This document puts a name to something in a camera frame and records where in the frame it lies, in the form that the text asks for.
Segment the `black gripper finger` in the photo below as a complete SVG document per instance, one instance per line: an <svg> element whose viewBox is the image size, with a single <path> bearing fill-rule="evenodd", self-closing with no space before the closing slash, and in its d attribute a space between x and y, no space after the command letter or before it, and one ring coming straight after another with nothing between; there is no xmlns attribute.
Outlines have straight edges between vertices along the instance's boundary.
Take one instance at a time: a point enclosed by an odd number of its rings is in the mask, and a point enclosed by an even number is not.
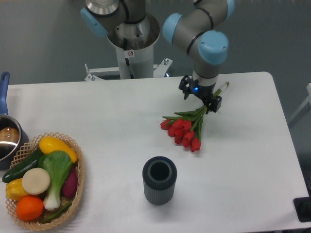
<svg viewBox="0 0 311 233"><path fill-rule="evenodd" d="M216 113L221 107L222 97L219 95L216 95L216 96L213 96L210 101L204 100L203 103L205 107L207 108L206 114L208 114L209 112Z"/></svg>
<svg viewBox="0 0 311 233"><path fill-rule="evenodd" d="M188 75L185 75L181 79L178 88L183 92L184 100L186 100L189 97L189 95L193 94L193 84L194 84L193 79Z"/></svg>

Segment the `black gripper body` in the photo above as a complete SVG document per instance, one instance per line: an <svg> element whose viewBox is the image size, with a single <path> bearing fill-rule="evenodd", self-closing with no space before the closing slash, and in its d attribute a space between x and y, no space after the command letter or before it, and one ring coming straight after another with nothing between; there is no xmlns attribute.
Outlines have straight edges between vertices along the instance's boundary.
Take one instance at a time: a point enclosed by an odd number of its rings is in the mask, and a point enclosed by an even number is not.
<svg viewBox="0 0 311 233"><path fill-rule="evenodd" d="M203 102L210 102L216 82L216 77L211 79L192 77L192 84L190 85L190 88L193 94L201 99Z"/></svg>

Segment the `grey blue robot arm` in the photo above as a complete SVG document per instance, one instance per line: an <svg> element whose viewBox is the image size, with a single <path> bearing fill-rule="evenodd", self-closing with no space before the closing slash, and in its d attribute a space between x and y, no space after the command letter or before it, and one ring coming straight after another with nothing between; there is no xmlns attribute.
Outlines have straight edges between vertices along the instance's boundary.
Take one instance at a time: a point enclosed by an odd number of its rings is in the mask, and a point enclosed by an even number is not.
<svg viewBox="0 0 311 233"><path fill-rule="evenodd" d="M154 44L163 36L194 61L192 75L181 80L179 89L185 97L199 98L208 112L216 112L222 99L213 89L229 42L215 27L232 15L235 2L195 0L193 5L190 14L174 13L163 25L146 12L143 0L87 0L80 15L94 34L115 47L122 79L154 77Z"/></svg>

